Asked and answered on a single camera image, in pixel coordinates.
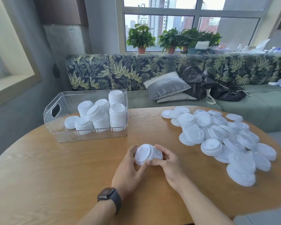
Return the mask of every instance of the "smartwatch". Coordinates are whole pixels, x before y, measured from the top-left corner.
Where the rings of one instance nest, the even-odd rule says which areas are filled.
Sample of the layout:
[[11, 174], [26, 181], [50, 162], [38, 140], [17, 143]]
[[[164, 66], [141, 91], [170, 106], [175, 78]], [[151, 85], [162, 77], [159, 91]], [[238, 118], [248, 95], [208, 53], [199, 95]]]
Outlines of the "smartwatch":
[[105, 188], [97, 196], [98, 201], [109, 200], [109, 199], [113, 200], [114, 204], [116, 205], [116, 214], [117, 214], [121, 208], [122, 200], [115, 188]]

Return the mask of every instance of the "pillow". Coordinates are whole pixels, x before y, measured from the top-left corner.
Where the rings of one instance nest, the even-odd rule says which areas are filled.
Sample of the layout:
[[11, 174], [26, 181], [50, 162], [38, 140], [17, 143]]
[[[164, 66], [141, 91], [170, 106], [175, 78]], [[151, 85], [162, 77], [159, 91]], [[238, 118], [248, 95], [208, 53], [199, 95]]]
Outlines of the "pillow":
[[143, 84], [148, 91], [149, 101], [178, 94], [191, 88], [178, 76], [177, 72], [169, 72], [147, 80]]
[[164, 97], [161, 99], [157, 99], [156, 102], [165, 103], [165, 102], [179, 102], [179, 101], [188, 101], [188, 100], [196, 100], [196, 98], [181, 92], [181, 93], [170, 95], [170, 96], [167, 96], [167, 97]]

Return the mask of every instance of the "forearm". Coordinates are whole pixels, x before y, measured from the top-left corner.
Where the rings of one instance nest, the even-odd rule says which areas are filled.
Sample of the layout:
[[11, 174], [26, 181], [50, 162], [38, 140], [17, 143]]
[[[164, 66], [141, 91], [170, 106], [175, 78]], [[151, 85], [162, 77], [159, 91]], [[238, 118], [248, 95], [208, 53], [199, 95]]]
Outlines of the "forearm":
[[76, 225], [108, 225], [115, 214], [112, 200], [99, 201]]
[[231, 225], [225, 216], [187, 177], [181, 178], [179, 194], [196, 225]]

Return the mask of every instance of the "leaf-patterned sofa backrest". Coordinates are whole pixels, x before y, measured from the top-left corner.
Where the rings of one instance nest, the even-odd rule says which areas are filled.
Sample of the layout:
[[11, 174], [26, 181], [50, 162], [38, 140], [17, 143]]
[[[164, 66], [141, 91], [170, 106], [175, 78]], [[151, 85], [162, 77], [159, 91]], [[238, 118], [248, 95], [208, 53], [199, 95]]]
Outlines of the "leaf-patterned sofa backrest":
[[145, 90], [144, 82], [198, 66], [215, 79], [257, 85], [281, 79], [281, 55], [72, 55], [66, 68], [74, 90]]

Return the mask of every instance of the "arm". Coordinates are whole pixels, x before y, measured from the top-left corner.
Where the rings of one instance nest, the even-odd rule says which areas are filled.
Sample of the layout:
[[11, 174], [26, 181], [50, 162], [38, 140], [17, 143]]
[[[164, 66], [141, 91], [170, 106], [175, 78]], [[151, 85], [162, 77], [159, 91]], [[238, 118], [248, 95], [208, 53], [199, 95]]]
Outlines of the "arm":
[[189, 180], [177, 155], [161, 145], [155, 147], [163, 152], [165, 160], [153, 159], [152, 164], [163, 168], [168, 183], [180, 194], [196, 225], [234, 224]]
[[[136, 172], [133, 166], [133, 155], [138, 149], [137, 145], [128, 149], [123, 161], [116, 170], [111, 186], [117, 190], [121, 200], [132, 193], [143, 175], [145, 174], [151, 161], [145, 162]], [[116, 205], [112, 200], [99, 201], [76, 225], [107, 225], [116, 214]]]

